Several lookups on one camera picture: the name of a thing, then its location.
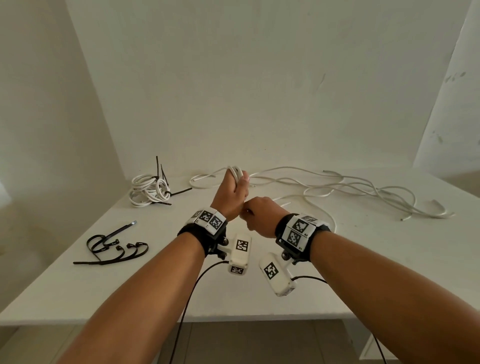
floor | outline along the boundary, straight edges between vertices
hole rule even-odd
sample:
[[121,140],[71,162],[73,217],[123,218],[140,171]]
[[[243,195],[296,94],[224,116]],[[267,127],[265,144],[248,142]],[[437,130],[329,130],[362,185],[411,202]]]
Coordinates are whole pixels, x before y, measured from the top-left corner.
[[[53,364],[81,326],[24,327],[0,350],[2,364]],[[164,343],[168,364],[177,328]],[[340,320],[184,324],[173,364],[380,364],[359,361]]]

white table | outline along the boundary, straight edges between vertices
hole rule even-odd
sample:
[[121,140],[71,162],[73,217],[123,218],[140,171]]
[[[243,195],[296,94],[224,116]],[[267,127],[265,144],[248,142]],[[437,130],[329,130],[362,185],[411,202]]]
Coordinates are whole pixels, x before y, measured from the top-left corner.
[[[368,178],[378,186],[408,187],[420,202],[437,199],[456,212],[448,220],[412,217],[401,222],[403,213],[371,197],[333,193],[319,199],[336,219],[337,233],[427,276],[480,309],[480,199],[418,170],[379,168],[339,172]],[[183,189],[187,181],[188,177],[172,179],[172,190]],[[192,190],[172,197],[172,206],[144,208],[132,207],[128,198],[123,197],[0,314],[0,325],[84,323],[116,288],[176,236],[198,207],[210,204],[215,191]],[[276,183],[251,188],[250,197],[278,197],[301,191],[298,186]],[[286,208],[291,211],[324,217],[301,198],[290,201],[292,204]],[[85,246],[90,236],[108,234],[134,220],[138,224],[117,237],[123,246],[148,243],[150,251],[146,255],[107,266],[72,264],[93,258]],[[248,232],[240,219],[229,224],[227,235],[237,231]],[[227,272],[226,265],[213,268],[195,289],[186,321],[353,317],[329,286],[314,280],[299,280],[297,289],[289,296],[276,297],[261,274],[258,260],[269,251],[278,253],[281,249],[273,240],[255,232],[251,234],[253,246],[247,274],[236,277]],[[204,269],[216,261],[216,256],[209,256]],[[318,276],[310,263],[298,264],[290,270],[294,275]]]

fist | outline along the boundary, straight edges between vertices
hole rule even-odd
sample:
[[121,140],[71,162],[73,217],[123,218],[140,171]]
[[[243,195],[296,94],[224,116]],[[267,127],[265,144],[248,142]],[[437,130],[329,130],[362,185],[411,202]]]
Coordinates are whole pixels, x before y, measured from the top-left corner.
[[243,176],[236,185],[232,172],[227,170],[210,207],[219,211],[228,221],[232,221],[240,214],[243,202],[248,196],[249,180],[248,173],[243,171]]
[[266,238],[275,237],[275,228],[289,212],[269,197],[254,197],[243,204],[240,217],[249,230],[255,230]]

white cable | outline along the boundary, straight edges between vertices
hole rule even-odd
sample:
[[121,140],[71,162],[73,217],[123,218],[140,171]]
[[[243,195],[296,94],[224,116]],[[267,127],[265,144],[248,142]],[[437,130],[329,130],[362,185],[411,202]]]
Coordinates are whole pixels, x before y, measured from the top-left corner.
[[[226,170],[227,168],[222,168],[222,169],[216,170],[215,172],[212,172],[210,174],[198,174],[196,176],[193,176],[192,178],[190,178],[190,181],[189,181],[190,186],[193,187],[193,188],[200,188],[200,189],[208,189],[208,188],[217,187],[217,186],[219,186],[219,184],[210,185],[210,186],[197,186],[197,185],[194,184],[194,182],[197,182],[197,181],[199,181],[201,179],[204,179],[204,178],[207,178],[207,177],[215,177],[217,174],[219,174],[219,172],[222,172],[222,171]],[[301,170],[303,172],[311,173],[311,174],[321,176],[321,177],[337,178],[337,179],[339,179],[339,181],[334,182],[334,183],[327,183],[327,184],[305,184],[305,183],[302,183],[302,182],[300,182],[300,181],[298,181],[294,178],[291,178],[291,177],[273,178],[273,177],[268,177],[268,176],[261,175],[263,173],[270,172],[270,171],[273,171],[273,170],[279,170],[279,169]],[[277,201],[277,200],[280,200],[280,199],[283,199],[283,198],[287,198],[287,197],[296,197],[296,196],[303,197],[304,200],[308,204],[310,204],[312,206],[315,206],[316,208],[320,209],[332,220],[332,222],[333,222],[332,231],[336,230],[335,219],[328,212],[323,210],[321,207],[319,207],[314,202],[310,201],[308,198],[311,198],[311,197],[327,197],[333,191],[339,191],[339,192],[343,192],[343,193],[350,194],[350,195],[355,195],[355,196],[368,195],[368,196],[376,197],[376,198],[380,199],[381,201],[383,201],[384,203],[386,203],[387,205],[389,205],[389,206],[391,206],[391,207],[393,207],[397,210],[400,210],[400,211],[403,211],[403,212],[407,213],[407,216],[401,219],[402,221],[405,221],[406,219],[410,218],[412,215],[420,215],[420,216],[429,217],[429,218],[450,218],[454,215],[453,212],[447,212],[446,208],[442,204],[440,204],[437,200],[432,200],[432,202],[441,210],[440,213],[435,214],[435,213],[429,213],[429,212],[420,210],[419,208],[417,208],[415,206],[416,203],[417,203],[417,198],[416,198],[415,194],[406,187],[385,186],[385,187],[380,187],[379,188],[379,187],[376,187],[371,181],[369,181],[365,178],[355,177],[355,176],[344,176],[344,175],[342,175],[338,172],[331,171],[331,170],[324,170],[322,173],[317,173],[317,172],[313,172],[311,170],[305,170],[303,168],[283,166],[283,167],[275,167],[275,168],[270,168],[270,169],[263,170],[263,171],[260,171],[260,172],[252,173],[250,175],[250,178],[251,179],[252,178],[257,178],[257,179],[267,180],[264,183],[256,183],[256,184],[250,183],[250,187],[264,186],[264,185],[274,183],[274,182],[289,184],[289,185],[301,185],[303,187],[306,187],[306,189],[303,191],[303,194],[289,194],[289,195],[286,195],[286,196],[277,197],[277,198],[274,199],[274,201]],[[352,179],[352,180],[356,180],[356,181],[347,183],[347,182],[344,182],[345,179]],[[323,194],[307,194],[308,191],[311,191],[311,190],[314,190],[314,189],[323,189],[323,190],[326,190],[326,192],[323,193]],[[389,190],[392,190],[392,189],[401,189],[401,190],[404,190],[404,191],[408,192],[412,196],[412,202],[409,203],[402,196],[400,196],[400,195],[398,195],[394,192],[389,191]]]
[[169,198],[170,187],[164,179],[151,174],[141,174],[132,179],[129,199],[135,207],[167,202]]

forearm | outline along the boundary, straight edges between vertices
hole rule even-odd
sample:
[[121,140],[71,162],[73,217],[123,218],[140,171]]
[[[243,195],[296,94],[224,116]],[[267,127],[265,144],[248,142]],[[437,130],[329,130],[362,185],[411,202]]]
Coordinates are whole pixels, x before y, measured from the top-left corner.
[[59,363],[151,363],[203,261],[197,239],[189,233],[178,236],[100,306]]
[[404,363],[480,361],[479,314],[416,272],[330,232],[311,261],[340,299]]

